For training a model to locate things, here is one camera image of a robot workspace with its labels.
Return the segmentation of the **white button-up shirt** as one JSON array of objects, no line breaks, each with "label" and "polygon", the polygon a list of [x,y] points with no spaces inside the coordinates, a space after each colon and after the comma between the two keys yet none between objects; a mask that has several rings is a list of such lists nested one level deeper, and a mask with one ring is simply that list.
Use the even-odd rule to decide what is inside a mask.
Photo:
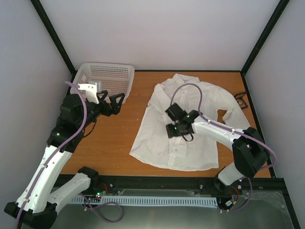
[{"label": "white button-up shirt", "polygon": [[205,171],[218,168],[215,140],[201,134],[189,134],[191,124],[183,118],[201,111],[230,127],[246,130],[250,124],[235,98],[225,89],[199,78],[175,74],[157,84],[145,109],[130,155],[151,166],[180,171]]}]

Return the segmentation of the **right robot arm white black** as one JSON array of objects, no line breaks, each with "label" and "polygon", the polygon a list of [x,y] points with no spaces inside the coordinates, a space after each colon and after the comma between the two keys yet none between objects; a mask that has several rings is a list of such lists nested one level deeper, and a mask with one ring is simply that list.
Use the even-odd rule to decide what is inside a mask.
[{"label": "right robot arm white black", "polygon": [[253,178],[270,157],[270,150],[262,145],[258,131],[252,127],[234,129],[204,117],[196,110],[187,113],[176,103],[165,113],[173,122],[166,126],[169,138],[190,135],[193,140],[194,134],[203,135],[232,151],[234,161],[214,177],[214,188],[220,193],[226,192],[230,185],[243,177]]}]

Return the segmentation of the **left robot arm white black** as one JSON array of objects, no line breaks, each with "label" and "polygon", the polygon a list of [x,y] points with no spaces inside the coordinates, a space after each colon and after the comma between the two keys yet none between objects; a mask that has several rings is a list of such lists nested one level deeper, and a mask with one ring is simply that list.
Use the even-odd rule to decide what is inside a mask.
[{"label": "left robot arm white black", "polygon": [[85,100],[81,94],[64,98],[39,167],[22,195],[15,202],[7,203],[5,213],[31,229],[49,229],[72,198],[81,192],[98,189],[99,173],[82,167],[73,178],[52,191],[62,168],[85,137],[84,129],[96,122],[100,115],[120,112],[125,94],[109,96],[108,102],[107,97],[108,92],[102,91],[98,93],[96,103]]}]

